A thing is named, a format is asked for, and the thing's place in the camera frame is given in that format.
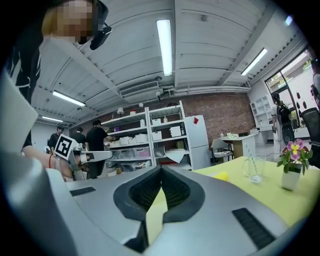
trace white wall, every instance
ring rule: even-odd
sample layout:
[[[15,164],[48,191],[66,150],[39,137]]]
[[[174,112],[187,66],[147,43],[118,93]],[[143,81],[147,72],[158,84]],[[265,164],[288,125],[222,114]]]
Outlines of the white wall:
[[[51,134],[56,133],[57,126],[36,122],[31,129],[32,145],[39,151],[43,151],[47,146]],[[63,134],[69,136],[69,130],[64,129]]]

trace white pot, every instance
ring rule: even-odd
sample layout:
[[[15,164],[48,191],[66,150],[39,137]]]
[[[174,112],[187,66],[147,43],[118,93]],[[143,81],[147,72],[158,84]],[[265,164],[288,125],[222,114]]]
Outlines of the white pot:
[[[302,165],[301,164],[296,164],[296,168],[299,168],[301,170]],[[288,173],[283,172],[282,174],[282,187],[287,189],[287,190],[295,190],[298,180],[300,178],[301,172],[293,172],[293,171],[288,171]]]

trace clear drinking glass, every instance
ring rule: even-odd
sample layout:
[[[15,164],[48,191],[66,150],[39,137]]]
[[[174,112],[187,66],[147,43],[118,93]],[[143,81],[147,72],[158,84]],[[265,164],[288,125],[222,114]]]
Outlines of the clear drinking glass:
[[[252,183],[262,181],[266,165],[266,156],[257,154],[253,158],[248,157],[242,166],[244,176],[249,178]]]

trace red bracelet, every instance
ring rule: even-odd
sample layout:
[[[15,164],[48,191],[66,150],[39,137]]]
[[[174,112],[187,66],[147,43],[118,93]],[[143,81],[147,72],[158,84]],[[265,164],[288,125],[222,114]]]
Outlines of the red bracelet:
[[[52,154],[49,157],[49,168],[51,168],[51,157],[52,157]]]

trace white refrigerator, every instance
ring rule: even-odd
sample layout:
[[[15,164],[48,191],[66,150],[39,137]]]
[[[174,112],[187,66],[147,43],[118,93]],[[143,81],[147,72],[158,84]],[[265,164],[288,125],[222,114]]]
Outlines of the white refrigerator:
[[[185,128],[189,138],[189,150],[193,163],[193,170],[211,166],[211,152],[209,150],[206,123],[203,115],[185,118]]]

